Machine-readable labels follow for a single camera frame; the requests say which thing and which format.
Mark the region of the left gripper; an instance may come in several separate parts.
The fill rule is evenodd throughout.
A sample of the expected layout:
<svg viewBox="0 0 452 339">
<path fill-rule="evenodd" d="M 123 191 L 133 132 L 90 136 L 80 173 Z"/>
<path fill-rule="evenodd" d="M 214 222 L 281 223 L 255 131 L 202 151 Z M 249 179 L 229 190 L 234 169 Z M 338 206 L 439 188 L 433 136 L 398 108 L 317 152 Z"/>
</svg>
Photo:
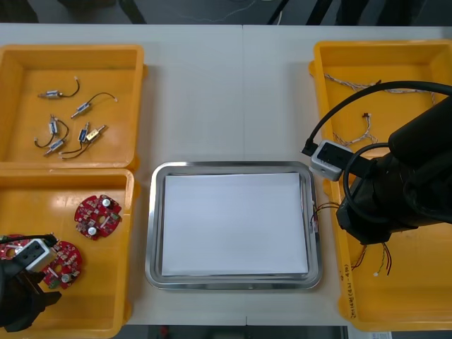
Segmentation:
<svg viewBox="0 0 452 339">
<path fill-rule="evenodd" d="M 6 332 L 29 328 L 46 307 L 61 299 L 60 292 L 44 292 L 38 283 L 42 273 L 22 271 L 9 278 L 1 271 L 1 327 Z"/>
</svg>

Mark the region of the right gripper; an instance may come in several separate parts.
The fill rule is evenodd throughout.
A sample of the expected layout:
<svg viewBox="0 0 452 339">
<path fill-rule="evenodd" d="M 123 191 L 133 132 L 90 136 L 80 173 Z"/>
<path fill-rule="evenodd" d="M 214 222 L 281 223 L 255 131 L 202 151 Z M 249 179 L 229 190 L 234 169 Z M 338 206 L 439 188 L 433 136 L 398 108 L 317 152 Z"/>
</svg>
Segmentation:
<svg viewBox="0 0 452 339">
<path fill-rule="evenodd" d="M 336 217 L 340 228 L 355 238 L 360 244 L 370 245 L 387 242 L 396 232 L 407 230 L 406 225 L 385 215 L 373 197 L 373 186 L 369 180 L 356 177 L 349 186 L 353 201 L 359 209 L 373 218 L 384 218 L 385 222 L 374 222 L 363 218 L 350 206 L 344 196 Z"/>
</svg>

